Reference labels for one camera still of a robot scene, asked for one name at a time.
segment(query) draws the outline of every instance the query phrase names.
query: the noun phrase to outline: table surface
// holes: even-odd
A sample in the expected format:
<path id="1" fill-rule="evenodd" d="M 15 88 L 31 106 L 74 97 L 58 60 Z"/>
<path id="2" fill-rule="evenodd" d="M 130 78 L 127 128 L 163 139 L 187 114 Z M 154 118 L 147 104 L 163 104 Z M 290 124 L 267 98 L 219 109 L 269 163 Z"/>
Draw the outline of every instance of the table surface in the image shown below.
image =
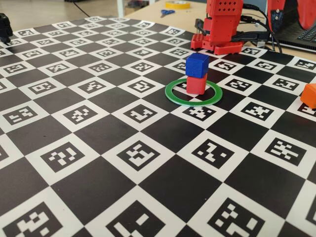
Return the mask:
<path id="1" fill-rule="evenodd" d="M 183 10 L 177 10 L 175 14 L 170 14 L 168 16 L 165 16 L 161 18 L 161 10 L 166 9 L 165 2 L 167 0 L 159 0 L 154 4 L 151 4 L 147 7 L 144 7 L 138 11 L 135 11 L 126 17 L 129 17 L 131 19 L 137 19 L 137 20 L 147 20 L 156 22 L 159 24 L 165 24 L 170 25 L 174 27 L 178 27 L 181 29 L 184 29 L 186 31 L 195 33 L 196 29 L 194 27 L 195 19 L 199 18 L 204 20 L 206 15 L 206 4 L 200 3 L 200 2 L 191 2 L 191 8 L 190 9 L 183 9 Z M 258 15 L 257 12 L 253 12 L 251 10 L 243 10 L 243 13 L 254 13 Z M 240 31 L 255 31 L 257 28 L 253 27 L 252 25 L 245 24 L 240 25 L 238 27 L 238 30 Z M 306 52 L 302 50 L 296 50 L 288 47 L 282 47 L 282 50 L 286 54 L 307 58 L 310 60 L 315 60 L 316 54 L 311 52 Z"/>

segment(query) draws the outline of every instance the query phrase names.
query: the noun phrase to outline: black object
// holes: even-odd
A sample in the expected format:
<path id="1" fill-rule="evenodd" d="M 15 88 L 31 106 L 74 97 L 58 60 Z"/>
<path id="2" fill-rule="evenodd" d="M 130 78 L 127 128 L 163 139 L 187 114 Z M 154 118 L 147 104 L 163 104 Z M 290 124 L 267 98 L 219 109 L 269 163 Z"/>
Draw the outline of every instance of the black object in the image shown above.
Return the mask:
<path id="1" fill-rule="evenodd" d="M 0 40 L 3 43 L 9 43 L 10 36 L 13 36 L 13 32 L 10 26 L 9 18 L 3 14 L 0 13 Z"/>

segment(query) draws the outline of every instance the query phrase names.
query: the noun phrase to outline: yellow tape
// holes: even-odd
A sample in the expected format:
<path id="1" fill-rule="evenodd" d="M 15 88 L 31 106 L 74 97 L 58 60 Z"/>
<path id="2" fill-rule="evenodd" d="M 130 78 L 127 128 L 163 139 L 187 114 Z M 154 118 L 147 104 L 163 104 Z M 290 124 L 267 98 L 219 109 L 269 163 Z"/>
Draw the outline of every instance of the yellow tape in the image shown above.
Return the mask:
<path id="1" fill-rule="evenodd" d="M 190 4 L 186 1 L 167 1 L 166 8 L 170 9 L 188 9 Z"/>

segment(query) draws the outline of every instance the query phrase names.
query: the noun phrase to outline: black wire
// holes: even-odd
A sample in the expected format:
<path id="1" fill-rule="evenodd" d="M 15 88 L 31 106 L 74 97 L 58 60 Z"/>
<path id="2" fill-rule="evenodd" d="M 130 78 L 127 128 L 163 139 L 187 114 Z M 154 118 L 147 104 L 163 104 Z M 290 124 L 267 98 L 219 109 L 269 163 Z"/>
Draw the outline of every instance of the black wire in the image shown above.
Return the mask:
<path id="1" fill-rule="evenodd" d="M 74 3 L 74 5 L 76 5 L 76 7 L 78 7 L 79 10 L 82 11 L 87 17 L 90 17 L 87 13 L 85 13 L 84 10 L 82 10 L 82 9 L 75 3 L 75 0 L 73 0 L 73 3 Z"/>

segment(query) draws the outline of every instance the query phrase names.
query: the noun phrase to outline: white square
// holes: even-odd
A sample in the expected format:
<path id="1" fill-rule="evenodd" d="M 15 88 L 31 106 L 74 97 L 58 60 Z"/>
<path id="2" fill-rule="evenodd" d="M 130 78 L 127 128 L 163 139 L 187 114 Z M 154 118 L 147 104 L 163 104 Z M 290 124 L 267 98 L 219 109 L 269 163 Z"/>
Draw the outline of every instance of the white square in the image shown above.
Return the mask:
<path id="1" fill-rule="evenodd" d="M 244 209 L 254 214 L 257 218 L 264 221 L 257 237 L 277 236 L 285 222 L 284 219 L 277 216 L 270 210 L 259 205 L 255 201 L 229 187 L 227 184 L 222 185 L 215 193 L 205 202 L 205 204 L 197 211 L 197 213 L 188 222 L 188 226 L 194 229 L 197 233 L 204 237 L 222 236 L 216 229 L 211 227 L 207 222 L 222 206 L 224 201 L 229 198 L 236 202 Z"/>
<path id="2" fill-rule="evenodd" d="M 34 44 L 36 47 L 46 47 L 46 46 L 50 46 L 50 45 L 54 45 L 54 44 L 58 44 L 60 43 L 60 41 L 54 39 L 54 38 L 46 38 L 46 39 L 39 39 L 36 41 L 32 41 L 32 44 Z"/>
<path id="3" fill-rule="evenodd" d="M 102 27 L 102 26 L 103 26 L 103 25 L 98 24 L 98 23 L 94 23 L 94 22 L 80 25 L 80 27 L 85 28 L 85 29 L 87 29 L 87 30 L 99 28 L 99 27 Z"/>
<path id="4" fill-rule="evenodd" d="M 196 98 L 193 98 L 190 101 L 200 102 L 200 100 Z M 224 116 L 227 113 L 227 111 L 218 108 L 214 105 L 209 105 L 206 107 L 180 106 L 171 113 L 195 125 L 198 125 L 201 128 L 207 129 L 217 120 L 219 120 L 222 116 Z"/>
<path id="5" fill-rule="evenodd" d="M 9 43 L 0 42 L 0 46 L 2 46 L 3 48 L 9 48 L 12 46 L 18 46 L 18 45 L 22 45 L 25 43 L 28 43 L 25 39 L 18 38 L 18 39 L 12 39 L 11 42 L 9 42 Z"/>
<path id="6" fill-rule="evenodd" d="M 268 60 L 264 60 L 261 58 L 257 58 L 253 60 L 251 63 L 247 64 L 248 67 L 259 69 L 261 71 L 265 71 L 268 73 L 276 74 L 279 72 L 282 68 L 285 67 L 285 65 L 280 63 L 271 62 Z"/>
<path id="7" fill-rule="evenodd" d="M 85 119 L 84 114 L 92 114 L 91 117 Z M 67 118 L 65 115 L 71 114 L 73 121 Z M 109 113 L 101 109 L 99 106 L 96 106 L 88 100 L 81 101 L 74 105 L 71 105 L 63 110 L 55 112 L 52 116 L 57 119 L 61 124 L 68 128 L 71 132 L 75 132 L 97 120 L 107 116 Z"/>
<path id="8" fill-rule="evenodd" d="M 100 236 L 100 233 L 102 233 L 102 236 L 115 237 L 115 235 L 113 235 L 106 226 L 136 201 L 140 202 L 142 206 L 148 209 L 153 215 L 155 215 L 165 224 L 158 234 L 155 235 L 156 237 L 176 236 L 185 226 L 184 221 L 169 211 L 165 206 L 159 203 L 143 189 L 135 186 L 112 206 L 85 225 L 86 229 L 93 236 Z M 140 235 L 137 230 L 134 230 L 133 233 L 125 232 L 125 235 L 122 236 L 140 237 L 142 235 Z"/>
<path id="9" fill-rule="evenodd" d="M 106 35 L 108 37 L 116 37 L 116 36 L 126 35 L 127 32 L 124 32 L 124 31 L 121 31 L 121 30 L 118 30 L 118 29 L 114 29 L 114 30 L 102 32 L 101 34 Z"/>
<path id="10" fill-rule="evenodd" d="M 150 147 L 153 151 L 150 150 L 150 152 L 147 152 L 146 150 L 142 150 L 142 143 Z M 127 162 L 140 168 L 139 170 L 133 168 L 129 163 L 120 158 L 121 153 L 127 148 L 130 148 L 130 150 L 124 154 L 125 156 L 130 157 Z M 102 157 L 124 173 L 135 184 L 139 184 L 174 155 L 175 154 L 166 147 L 143 133 L 138 132 L 116 147 L 105 152 Z"/>
<path id="11" fill-rule="evenodd" d="M 107 39 L 96 41 L 96 43 L 104 45 L 106 47 L 112 47 L 121 43 L 125 43 L 125 41 L 121 39 L 117 39 L 117 38 L 107 38 Z"/>
<path id="12" fill-rule="evenodd" d="M 15 85 L 13 85 L 7 78 L 0 79 L 0 94 L 15 88 Z"/>
<path id="13" fill-rule="evenodd" d="M 125 21 L 129 21 L 129 18 L 119 18 L 119 17 L 113 17 L 113 18 L 109 18 L 109 20 L 111 21 L 115 21 L 115 22 L 125 22 Z"/>
<path id="14" fill-rule="evenodd" d="M 143 111 L 142 114 L 139 112 L 135 112 L 133 109 L 140 107 Z M 115 111 L 112 113 L 115 117 L 122 120 L 123 122 L 127 123 L 131 127 L 137 129 L 138 131 L 141 131 L 145 127 L 148 127 L 149 125 L 153 124 L 154 122 L 158 121 L 165 115 L 167 115 L 168 112 L 147 102 L 142 99 L 136 100 L 135 102 Z"/>
<path id="15" fill-rule="evenodd" d="M 53 189 L 51 187 L 47 187 L 0 217 L 0 236 L 6 236 L 3 231 L 4 227 L 10 225 L 20 217 L 23 217 L 31 210 L 37 213 L 39 217 L 38 221 L 40 222 L 34 223 L 30 220 L 29 215 L 25 216 L 25 218 L 19 222 L 21 223 L 20 227 L 18 223 L 16 223 L 14 228 L 17 231 L 20 231 L 18 236 L 24 236 L 21 235 L 24 231 L 34 234 L 38 233 L 37 236 L 40 236 L 40 233 L 47 233 L 47 231 L 49 231 L 51 234 L 53 233 L 54 237 L 65 237 L 72 236 L 83 228 L 83 224 L 77 219 L 73 212 L 53 191 Z M 52 220 L 57 220 L 60 223 L 60 225 L 58 225 L 58 227 L 60 227 L 59 229 L 54 229 L 57 225 L 49 224 Z"/>
<path id="16" fill-rule="evenodd" d="M 15 31 L 14 34 L 19 38 L 24 38 L 24 37 L 28 37 L 28 36 L 39 35 L 39 32 L 34 30 L 34 28 L 29 28 L 29 29 Z"/>
<path id="17" fill-rule="evenodd" d="M 34 48 L 31 50 L 27 50 L 21 53 L 16 53 L 15 55 L 21 58 L 22 60 L 29 60 L 37 57 L 42 57 L 44 55 L 48 55 L 49 52 L 45 51 L 41 48 Z"/>
<path id="18" fill-rule="evenodd" d="M 174 48 L 168 49 L 162 53 L 167 54 L 167 55 L 172 56 L 172 57 L 182 59 L 182 58 L 186 58 L 186 57 L 190 56 L 192 53 L 194 53 L 194 51 L 189 50 L 189 49 L 180 48 L 180 47 L 174 47 Z"/>
<path id="19" fill-rule="evenodd" d="M 0 127 L 5 133 L 8 133 L 19 127 L 23 127 L 39 119 L 42 119 L 48 115 L 48 112 L 31 100 L 1 111 Z"/>
<path id="20" fill-rule="evenodd" d="M 147 37 L 147 36 L 151 36 L 151 35 L 157 34 L 157 32 L 146 30 L 146 29 L 140 29 L 140 30 L 131 32 L 130 34 L 133 34 L 133 35 L 136 35 L 136 36 L 140 36 L 140 37 Z"/>
<path id="21" fill-rule="evenodd" d="M 85 18 L 85 20 L 89 22 L 99 22 L 99 21 L 106 20 L 106 18 L 101 17 L 101 16 L 90 16 L 90 17 Z"/>
<path id="22" fill-rule="evenodd" d="M 191 41 L 190 41 L 190 40 L 187 40 L 187 39 L 181 39 L 181 38 L 177 38 L 177 37 L 171 37 L 171 38 L 167 38 L 167 39 L 161 40 L 160 42 L 163 42 L 163 43 L 166 43 L 166 44 L 169 44 L 169 45 L 178 47 L 178 46 L 181 46 L 181 45 L 183 45 L 183 44 L 189 43 L 189 42 L 191 42 Z"/>
<path id="23" fill-rule="evenodd" d="M 304 90 L 306 83 L 274 74 L 263 85 L 299 96 Z"/>
<path id="24" fill-rule="evenodd" d="M 97 51 L 91 52 L 90 54 L 100 59 L 108 59 L 118 56 L 122 54 L 122 52 L 114 48 L 102 48 Z"/>
<path id="25" fill-rule="evenodd" d="M 267 52 L 266 49 L 254 48 L 254 47 L 242 47 L 240 54 L 260 58 Z"/>
<path id="26" fill-rule="evenodd" d="M 102 60 L 99 62 L 85 65 L 81 68 L 84 69 L 85 71 L 95 75 L 95 76 L 99 76 L 99 75 L 102 75 L 104 73 L 108 73 L 110 71 L 113 71 L 113 70 L 119 68 L 119 66 L 117 66 L 113 63 L 110 63 L 108 61 Z"/>
<path id="27" fill-rule="evenodd" d="M 59 57 L 62 60 L 67 60 L 70 58 L 75 58 L 75 57 L 85 55 L 86 52 L 78 48 L 67 48 L 67 49 L 57 51 L 57 52 L 53 52 L 52 54 L 54 54 L 55 56 Z"/>
<path id="28" fill-rule="evenodd" d="M 295 56 L 287 66 L 316 73 L 316 62 L 305 58 Z"/>
<path id="29" fill-rule="evenodd" d="M 92 30 L 83 30 L 83 31 L 73 32 L 72 34 L 78 37 L 87 37 L 87 36 L 97 35 L 99 33 Z"/>
<path id="30" fill-rule="evenodd" d="M 132 26 L 140 28 L 140 29 L 147 29 L 147 28 L 150 28 L 151 26 L 153 26 L 154 24 L 155 23 L 151 22 L 151 21 L 141 21 L 141 22 L 138 22 L 137 24 L 132 25 Z"/>
<path id="31" fill-rule="evenodd" d="M 182 35 L 184 32 L 185 30 L 169 26 L 164 31 L 161 31 L 160 34 L 170 36 L 170 37 L 176 37 L 176 36 Z"/>
<path id="32" fill-rule="evenodd" d="M 31 100 L 35 100 L 63 88 L 66 87 L 62 83 L 53 78 L 46 78 L 21 86 L 19 90 L 26 94 Z"/>
<path id="33" fill-rule="evenodd" d="M 70 21 L 55 23 L 55 24 L 52 24 L 52 26 L 59 30 L 76 27 L 76 25 L 71 23 Z"/>
<path id="34" fill-rule="evenodd" d="M 229 75 L 225 79 L 218 82 L 217 85 L 221 88 L 225 88 L 244 96 L 249 96 L 261 86 L 260 83 L 240 78 L 235 75 Z"/>
<path id="35" fill-rule="evenodd" d="M 78 93 L 80 96 L 85 99 L 89 99 L 93 96 L 101 94 L 107 90 L 114 88 L 115 86 L 111 83 L 102 80 L 98 77 L 90 78 L 84 81 L 81 81 L 77 84 L 71 85 L 68 88 Z"/>
<path id="36" fill-rule="evenodd" d="M 163 88 L 164 85 L 145 77 L 139 77 L 139 78 L 130 80 L 118 87 L 123 90 L 128 91 L 129 93 L 133 95 L 136 95 L 139 98 L 143 98 Z"/>
<path id="37" fill-rule="evenodd" d="M 0 58 L 12 55 L 13 53 L 5 48 L 0 48 Z"/>
<path id="38" fill-rule="evenodd" d="M 0 150 L 1 148 L 5 153 L 0 152 L 0 169 L 23 157 L 23 154 L 6 134 L 0 136 Z"/>
<path id="39" fill-rule="evenodd" d="M 64 153 L 68 151 L 65 148 L 71 149 L 70 151 L 72 152 L 72 155 L 80 155 L 80 157 L 76 158 L 72 156 L 74 159 L 67 158 Z M 49 153 L 51 153 L 53 159 L 48 159 L 43 156 Z M 43 177 L 49 185 L 53 185 L 98 158 L 99 154 L 80 140 L 76 135 L 71 133 L 37 151 L 28 154 L 25 157 L 41 175 L 41 177 Z M 55 165 L 54 167 L 57 166 L 57 169 L 59 170 L 53 170 L 49 164 L 52 164 L 52 167 L 53 165 Z"/>
<path id="40" fill-rule="evenodd" d="M 280 143 L 274 145 L 272 148 L 269 146 L 273 141 L 281 141 Z M 291 150 L 292 146 L 297 146 L 305 150 L 304 156 L 300 153 L 296 153 Z M 311 147 L 305 143 L 302 143 L 298 140 L 295 140 L 291 137 L 285 136 L 281 133 L 269 130 L 263 138 L 257 143 L 257 145 L 252 149 L 251 153 L 265 159 L 273 164 L 276 164 L 288 171 L 291 171 L 294 174 L 301 176 L 304 179 L 307 179 L 313 165 L 316 162 L 316 148 Z M 288 161 L 281 159 L 279 156 L 285 155 L 288 157 Z M 291 163 L 291 159 L 301 158 L 298 165 Z"/>
<path id="41" fill-rule="evenodd" d="M 248 110 L 247 113 L 242 112 L 242 110 L 246 108 L 249 104 L 254 104 L 256 108 L 251 108 L 251 110 Z M 235 107 L 233 107 L 230 110 L 230 112 L 246 120 L 249 120 L 261 126 L 264 126 L 266 128 L 271 128 L 285 111 L 275 106 L 263 103 L 259 100 L 246 97 L 242 101 L 240 101 Z M 257 114 L 258 116 L 257 117 L 252 116 L 252 114 L 254 113 Z"/>
<path id="42" fill-rule="evenodd" d="M 46 37 L 50 37 L 50 38 L 64 36 L 68 34 L 69 33 L 67 31 L 63 31 L 63 30 L 56 30 L 56 31 L 49 31 L 49 32 L 42 33 L 42 35 L 45 35 Z"/>
<path id="43" fill-rule="evenodd" d="M 316 184 L 306 180 L 298 194 L 286 221 L 310 236 L 316 237 L 316 225 L 307 220 L 313 202 L 316 198 Z"/>
<path id="44" fill-rule="evenodd" d="M 79 46 L 93 43 L 93 41 L 89 39 L 85 39 L 85 38 L 77 38 L 77 39 L 71 39 L 71 40 L 65 41 L 63 43 L 71 47 L 79 47 Z"/>
<path id="45" fill-rule="evenodd" d="M 131 64 L 128 64 L 124 66 L 123 68 L 133 73 L 136 73 L 140 76 L 144 76 L 145 74 L 151 73 L 157 70 L 158 68 L 161 68 L 161 66 L 156 63 L 152 63 L 152 62 L 142 59 L 142 60 L 133 62 Z"/>
<path id="46" fill-rule="evenodd" d="M 231 62 L 225 59 L 216 59 L 208 65 L 209 68 L 224 72 L 227 74 L 234 74 L 238 70 L 244 67 L 244 65 Z"/>
<path id="47" fill-rule="evenodd" d="M 45 73 L 46 75 L 48 75 L 49 77 L 53 77 L 65 72 L 69 72 L 73 69 L 76 69 L 78 67 L 76 67 L 75 65 L 67 62 L 67 61 L 60 61 L 57 63 L 52 63 L 52 64 L 48 64 L 45 66 L 42 66 L 40 68 L 38 68 L 40 71 L 42 71 L 43 73 Z"/>
<path id="48" fill-rule="evenodd" d="M 149 57 L 157 55 L 159 53 L 160 52 L 158 52 L 156 50 L 145 48 L 145 47 L 137 48 L 137 49 L 131 50 L 129 52 L 126 52 L 126 54 L 132 55 L 132 56 L 140 58 L 140 59 L 149 58 Z"/>
<path id="49" fill-rule="evenodd" d="M 206 141 L 211 142 L 210 149 L 216 149 L 214 143 L 219 144 L 220 146 L 230 150 L 233 154 L 228 158 L 226 162 L 224 162 L 220 168 L 217 168 L 213 165 L 215 159 L 211 161 L 208 158 L 211 158 L 212 155 L 206 156 L 208 162 L 205 159 L 199 158 L 193 154 L 193 151 L 197 150 L 199 146 L 201 146 Z M 203 151 L 197 152 L 200 156 L 204 154 Z M 191 164 L 195 165 L 199 169 L 203 170 L 204 172 L 208 173 L 209 175 L 215 177 L 216 179 L 224 182 L 228 176 L 236 169 L 236 167 L 243 161 L 243 159 L 248 155 L 248 151 L 230 143 L 213 133 L 205 130 L 195 139 L 193 139 L 189 144 L 187 144 L 184 148 L 182 148 L 177 154 L 181 156 L 186 161 L 190 162 Z"/>
<path id="50" fill-rule="evenodd" d="M 179 73 L 186 73 L 186 61 L 184 59 L 179 59 L 173 63 L 164 66 Z"/>
<path id="51" fill-rule="evenodd" d="M 316 109 L 312 110 L 305 105 L 301 101 L 301 97 L 297 97 L 286 111 L 316 122 Z"/>
<path id="52" fill-rule="evenodd" d="M 112 24 L 106 25 L 106 27 L 109 27 L 111 29 L 121 29 L 121 28 L 125 28 L 125 27 L 128 27 L 128 26 L 129 26 L 128 24 L 124 24 L 124 23 L 121 23 L 121 22 L 116 22 L 116 23 L 112 23 Z"/>
<path id="53" fill-rule="evenodd" d="M 12 75 L 19 74 L 19 73 L 27 72 L 32 69 L 35 69 L 33 65 L 29 64 L 26 61 L 21 61 L 18 63 L 12 63 L 9 65 L 0 67 L 0 74 L 6 78 Z"/>
<path id="54" fill-rule="evenodd" d="M 133 39 L 129 41 L 129 43 L 135 44 L 140 47 L 146 47 L 148 45 L 151 45 L 157 42 L 158 42 L 157 40 L 146 38 L 146 37 L 137 38 L 137 39 Z"/>

